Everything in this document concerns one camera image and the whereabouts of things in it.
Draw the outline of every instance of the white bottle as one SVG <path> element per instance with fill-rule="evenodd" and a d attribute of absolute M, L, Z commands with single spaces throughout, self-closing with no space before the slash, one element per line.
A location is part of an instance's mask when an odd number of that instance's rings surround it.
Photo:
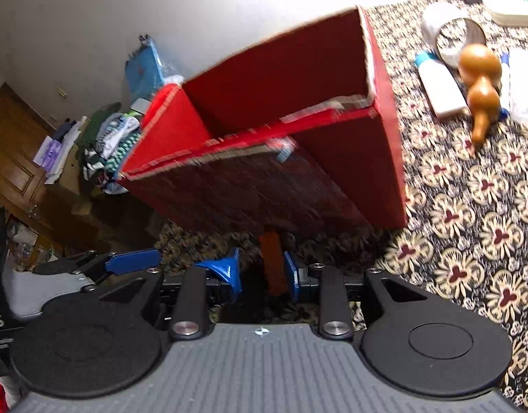
<path fill-rule="evenodd" d="M 466 101 L 455 79 L 433 53 L 423 52 L 414 59 L 424 90 L 438 119 L 468 113 Z"/>

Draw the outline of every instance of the green clothing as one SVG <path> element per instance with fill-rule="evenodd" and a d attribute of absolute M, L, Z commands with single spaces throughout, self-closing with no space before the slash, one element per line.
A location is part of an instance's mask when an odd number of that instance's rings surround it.
<path fill-rule="evenodd" d="M 107 107 L 99 109 L 92 115 L 92 118 L 88 122 L 88 125 L 84 129 L 84 132 L 78 137 L 77 146 L 77 161 L 82 165 L 82 159 L 84 156 L 84 149 L 92 146 L 95 143 L 98 131 L 103 121 L 105 121 L 113 113 L 118 112 L 121 109 L 121 103 L 115 102 Z"/>

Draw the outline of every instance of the white container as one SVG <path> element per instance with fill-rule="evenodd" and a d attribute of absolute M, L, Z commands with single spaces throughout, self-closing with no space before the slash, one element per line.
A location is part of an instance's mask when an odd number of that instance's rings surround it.
<path fill-rule="evenodd" d="M 468 107 L 455 79 L 433 53 L 423 52 L 414 59 L 424 90 L 436 117 L 440 120 L 456 114 L 468 114 Z"/>
<path fill-rule="evenodd" d="M 491 19 L 500 26 L 528 26 L 528 0 L 482 0 Z"/>

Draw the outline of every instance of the blue bottle cap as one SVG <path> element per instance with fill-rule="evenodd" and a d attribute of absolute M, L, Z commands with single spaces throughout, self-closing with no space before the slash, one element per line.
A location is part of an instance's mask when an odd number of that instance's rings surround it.
<path fill-rule="evenodd" d="M 414 64 L 417 66 L 417 68 L 419 68 L 419 66 L 421 66 L 421 63 L 425 62 L 428 59 L 439 60 L 438 56 L 436 56 L 434 53 L 423 51 L 416 55 L 416 57 L 414 58 Z"/>

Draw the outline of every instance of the orange object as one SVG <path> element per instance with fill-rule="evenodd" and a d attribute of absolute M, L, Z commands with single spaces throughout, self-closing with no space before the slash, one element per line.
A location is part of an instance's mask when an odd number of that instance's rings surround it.
<path fill-rule="evenodd" d="M 272 296 L 279 296 L 289 291 L 285 281 L 283 251 L 281 240 L 276 231 L 266 231 L 260 237 L 260 251 L 264 262 L 264 275 L 268 281 L 268 291 Z"/>
<path fill-rule="evenodd" d="M 472 144 L 479 149 L 489 126 L 499 119 L 500 100 L 495 88 L 501 79 L 501 63 L 487 46 L 475 43 L 461 52 L 459 73 L 468 85 L 466 103 L 474 118 Z"/>

